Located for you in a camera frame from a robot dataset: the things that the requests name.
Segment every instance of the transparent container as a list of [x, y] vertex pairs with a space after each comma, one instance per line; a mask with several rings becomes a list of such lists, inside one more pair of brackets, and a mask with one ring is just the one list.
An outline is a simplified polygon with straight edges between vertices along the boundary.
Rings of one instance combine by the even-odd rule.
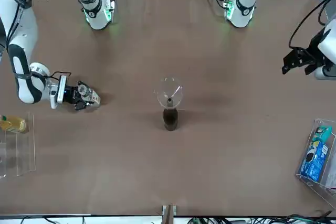
[[34, 115], [21, 116], [26, 120], [25, 133], [0, 130], [0, 178], [20, 176], [36, 169]]
[[175, 77], [163, 78], [156, 91], [156, 97], [165, 109], [175, 109], [181, 103], [183, 97], [180, 81]]
[[[317, 181], [314, 181], [308, 176], [303, 176], [300, 171], [303, 164], [303, 161], [306, 159], [306, 154], [310, 143], [314, 137], [314, 133], [316, 129], [320, 126], [331, 126], [332, 132], [328, 137], [326, 142], [324, 143], [328, 147], [328, 152], [326, 155], [326, 159], [324, 161], [324, 166]], [[310, 189], [312, 189], [315, 193], [317, 193], [320, 197], [322, 197], [328, 204], [330, 204], [334, 209], [336, 209], [336, 190], [332, 190], [327, 186], [328, 175], [335, 171], [336, 173], [336, 122], [325, 120], [325, 119], [316, 119], [313, 124], [313, 128], [310, 132], [306, 148], [304, 149], [304, 153], [302, 155], [301, 162], [296, 172], [296, 177], [300, 179], [303, 183], [305, 183]]]

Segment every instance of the table surface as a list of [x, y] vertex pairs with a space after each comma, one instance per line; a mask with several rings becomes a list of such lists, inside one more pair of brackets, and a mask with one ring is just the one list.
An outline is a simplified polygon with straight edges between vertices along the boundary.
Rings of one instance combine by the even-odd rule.
[[[7, 57], [0, 111], [35, 115], [36, 171], [0, 181], [1, 214], [314, 215], [330, 207], [295, 178], [315, 118], [334, 119], [334, 82], [281, 73], [288, 40], [316, 0], [258, 0], [248, 27], [214, 0], [117, 0], [94, 31], [77, 0], [34, 0], [32, 61], [94, 87], [94, 111], [21, 103]], [[293, 43], [307, 46], [317, 14]], [[178, 77], [180, 127], [153, 91]]]

